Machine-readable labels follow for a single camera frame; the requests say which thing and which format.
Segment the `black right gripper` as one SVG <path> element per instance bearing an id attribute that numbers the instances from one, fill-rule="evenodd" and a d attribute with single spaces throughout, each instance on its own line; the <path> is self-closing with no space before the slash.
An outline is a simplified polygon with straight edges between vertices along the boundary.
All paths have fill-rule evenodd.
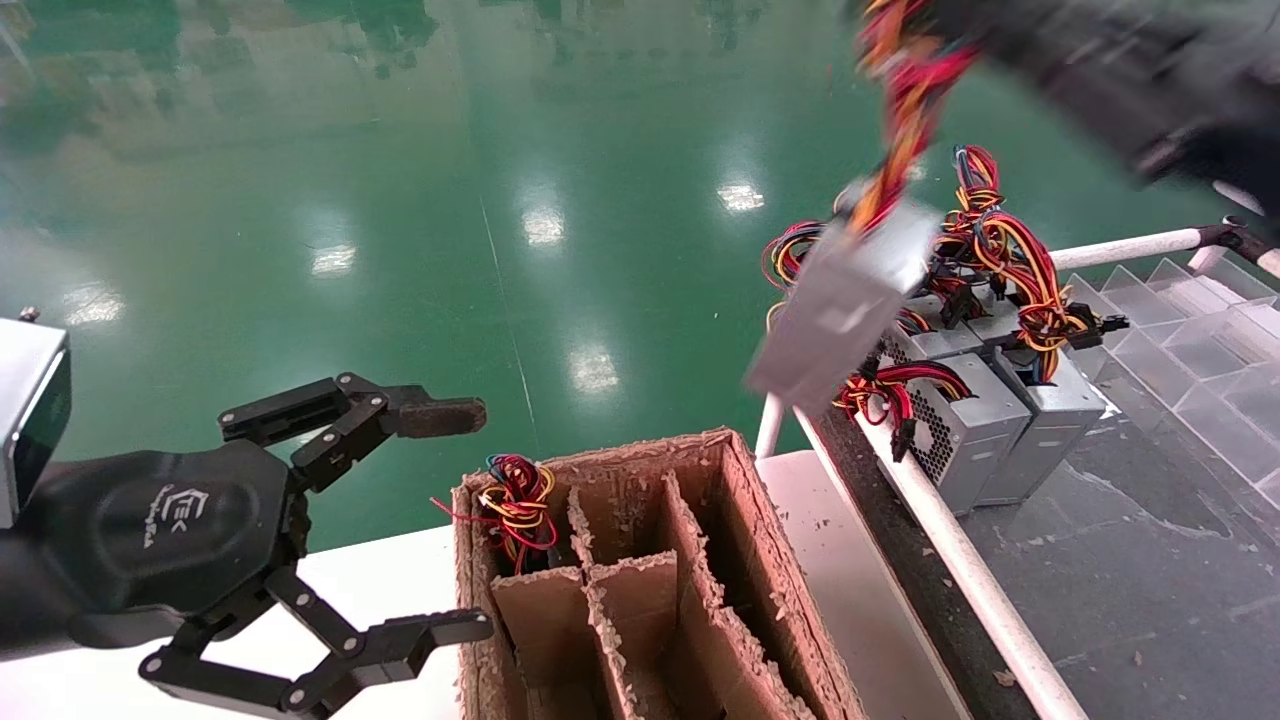
<path id="1" fill-rule="evenodd" d="M 1135 177 L 1277 214 L 1275 1 L 936 1 L 934 32 L 989 51 Z"/>

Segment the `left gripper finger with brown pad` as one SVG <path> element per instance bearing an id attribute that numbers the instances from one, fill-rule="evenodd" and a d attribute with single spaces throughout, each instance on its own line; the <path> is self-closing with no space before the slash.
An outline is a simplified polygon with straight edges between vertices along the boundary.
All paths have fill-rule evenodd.
<path id="1" fill-rule="evenodd" d="M 296 484 L 321 492 L 362 462 L 390 437 L 430 439 L 484 428 L 479 397 L 434 398 L 421 386 L 379 386 L 343 373 L 251 404 L 219 418 L 225 442 L 261 447 L 303 434 L 311 439 L 291 455 Z"/>

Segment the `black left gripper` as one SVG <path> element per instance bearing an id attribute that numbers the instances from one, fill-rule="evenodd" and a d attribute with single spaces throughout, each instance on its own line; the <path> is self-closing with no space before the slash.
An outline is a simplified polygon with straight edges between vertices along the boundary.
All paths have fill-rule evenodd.
<path id="1" fill-rule="evenodd" d="M 435 650 L 492 638 L 480 609 L 356 629 L 292 568 L 306 537 L 294 473 L 250 442 L 58 464 L 29 500 L 29 644 L 122 650 L 173 635 L 138 667 L 165 694 L 330 719 L 366 689 L 416 679 Z M 275 605 L 326 647 L 315 669 L 289 679 L 202 657 Z"/>

